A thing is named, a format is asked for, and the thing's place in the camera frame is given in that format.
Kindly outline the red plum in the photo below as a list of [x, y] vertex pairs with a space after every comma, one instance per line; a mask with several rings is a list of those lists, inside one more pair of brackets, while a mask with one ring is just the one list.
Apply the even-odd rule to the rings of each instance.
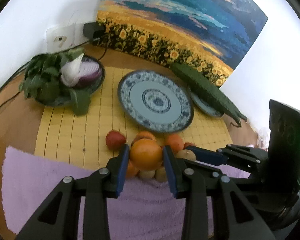
[[119, 131], [112, 130], [106, 135], [106, 146], [111, 151], [119, 151], [126, 144], [126, 137]]
[[191, 142], [185, 142], [185, 144], [184, 144], [184, 149], [186, 149], [186, 148], [189, 147], [189, 146], [194, 146], [194, 147], [196, 147], [196, 144], [191, 143]]

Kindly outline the orange tangerine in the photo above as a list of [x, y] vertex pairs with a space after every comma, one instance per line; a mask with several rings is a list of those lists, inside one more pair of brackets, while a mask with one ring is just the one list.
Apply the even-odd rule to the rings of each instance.
[[170, 146], [173, 154], [177, 154], [184, 149], [184, 141], [177, 133], [167, 135], [164, 140], [164, 145]]
[[128, 162], [128, 166], [127, 166], [127, 170], [126, 170], [126, 178], [133, 178], [135, 177], [139, 172], [139, 169], [137, 169], [133, 163], [131, 162], [131, 160], [129, 160]]
[[140, 139], [130, 148], [129, 158], [140, 171], [154, 171], [163, 162], [162, 148], [151, 139]]
[[131, 143], [131, 146], [133, 146], [133, 144], [136, 143], [140, 139], [149, 139], [149, 140], [152, 140], [152, 141], [157, 140], [156, 137], [151, 132], [141, 131], [135, 136], [134, 140]]

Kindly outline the small blue white plate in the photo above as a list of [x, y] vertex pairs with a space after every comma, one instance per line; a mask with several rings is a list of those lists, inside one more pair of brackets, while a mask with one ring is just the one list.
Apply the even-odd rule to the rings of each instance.
[[219, 112], [213, 107], [211, 107], [209, 104], [207, 104], [205, 101], [203, 101], [199, 96], [194, 94], [194, 92], [188, 88], [188, 93], [194, 102], [194, 104], [206, 115], [209, 115], [211, 117], [220, 118], [224, 115], [223, 112]]

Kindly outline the purple towel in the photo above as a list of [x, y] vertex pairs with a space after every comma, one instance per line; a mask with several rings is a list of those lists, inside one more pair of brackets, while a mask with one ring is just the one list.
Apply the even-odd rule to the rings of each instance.
[[[65, 177], [91, 175], [66, 163], [6, 148], [2, 165], [2, 205], [7, 227], [19, 233], [34, 211]], [[108, 199], [111, 239], [181, 239], [185, 200], [168, 183], [130, 178], [119, 198]]]

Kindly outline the green cucumber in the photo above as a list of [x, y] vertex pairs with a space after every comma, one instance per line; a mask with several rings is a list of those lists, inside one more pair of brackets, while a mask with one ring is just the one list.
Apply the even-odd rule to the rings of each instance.
[[236, 123], [233, 124], [235, 127], [240, 128], [242, 126], [241, 120], [247, 122], [248, 118], [241, 113], [235, 104], [195, 68], [180, 63], [172, 63], [169, 68], [209, 106], [230, 116]]

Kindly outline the large blue white plate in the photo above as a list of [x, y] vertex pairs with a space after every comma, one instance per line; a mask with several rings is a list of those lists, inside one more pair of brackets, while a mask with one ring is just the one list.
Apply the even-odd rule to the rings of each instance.
[[121, 107], [140, 126], [158, 133], [188, 128], [194, 107], [185, 89], [172, 79], [151, 70], [136, 70], [119, 82]]

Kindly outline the yellow grid mat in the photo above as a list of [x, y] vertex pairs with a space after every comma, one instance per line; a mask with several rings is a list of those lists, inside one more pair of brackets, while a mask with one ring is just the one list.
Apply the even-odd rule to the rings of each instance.
[[[105, 80], [92, 95], [86, 115], [75, 116], [68, 107], [44, 108], [34, 155], [88, 170], [98, 170], [118, 154], [111, 152], [106, 146], [109, 131], [121, 132], [128, 145], [140, 131], [150, 132], [123, 111], [117, 97], [120, 80], [134, 70], [114, 67], [105, 69]], [[167, 134], [151, 133], [162, 146]], [[197, 107], [194, 107], [194, 118], [190, 126], [177, 134], [183, 142], [191, 142], [212, 151], [232, 143], [224, 120], [208, 117]]]

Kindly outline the sunflower field painting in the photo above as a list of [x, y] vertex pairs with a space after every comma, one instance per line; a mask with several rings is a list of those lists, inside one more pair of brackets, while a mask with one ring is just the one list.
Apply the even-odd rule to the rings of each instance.
[[101, 0], [97, 44], [168, 67], [195, 68], [221, 87], [268, 18], [253, 0]]

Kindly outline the green leafy bok choy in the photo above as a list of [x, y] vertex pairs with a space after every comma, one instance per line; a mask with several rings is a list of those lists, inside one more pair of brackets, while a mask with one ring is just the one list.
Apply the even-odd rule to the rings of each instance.
[[33, 98], [46, 106], [60, 106], [66, 102], [75, 115], [87, 114], [91, 102], [88, 85], [78, 85], [84, 48], [34, 56], [25, 68], [19, 85], [25, 99]]

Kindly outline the dark plate with vegetables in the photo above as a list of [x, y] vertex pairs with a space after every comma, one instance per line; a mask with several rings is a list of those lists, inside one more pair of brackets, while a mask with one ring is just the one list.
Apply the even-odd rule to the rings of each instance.
[[[104, 82], [106, 77], [105, 67], [98, 59], [88, 55], [83, 56], [80, 67], [90, 70], [91, 74], [80, 77], [74, 89], [86, 90], [91, 95], [96, 92]], [[64, 88], [60, 89], [60, 94], [55, 100], [48, 101], [47, 99], [40, 98], [40, 96], [37, 96], [35, 100], [38, 103], [52, 107], [68, 105], [71, 103], [70, 93], [64, 92], [63, 90]]]

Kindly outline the halved red onion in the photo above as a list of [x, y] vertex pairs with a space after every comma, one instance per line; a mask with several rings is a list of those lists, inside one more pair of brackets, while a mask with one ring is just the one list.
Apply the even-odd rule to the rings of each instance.
[[82, 53], [67, 62], [60, 72], [61, 82], [66, 87], [85, 88], [92, 85], [102, 75], [103, 70], [100, 63]]

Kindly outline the black power adapter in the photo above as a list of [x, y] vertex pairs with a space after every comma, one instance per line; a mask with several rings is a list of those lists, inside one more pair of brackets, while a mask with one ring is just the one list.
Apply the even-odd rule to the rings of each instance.
[[105, 26], [103, 23], [89, 22], [83, 25], [83, 35], [89, 40], [96, 40], [104, 35]]

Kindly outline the white wall socket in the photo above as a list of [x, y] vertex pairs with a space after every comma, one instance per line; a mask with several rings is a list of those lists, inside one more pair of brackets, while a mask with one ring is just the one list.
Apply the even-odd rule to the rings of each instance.
[[55, 53], [64, 51], [88, 42], [89, 39], [83, 35], [83, 26], [83, 23], [72, 23], [70, 25], [59, 25], [47, 29], [47, 52]]

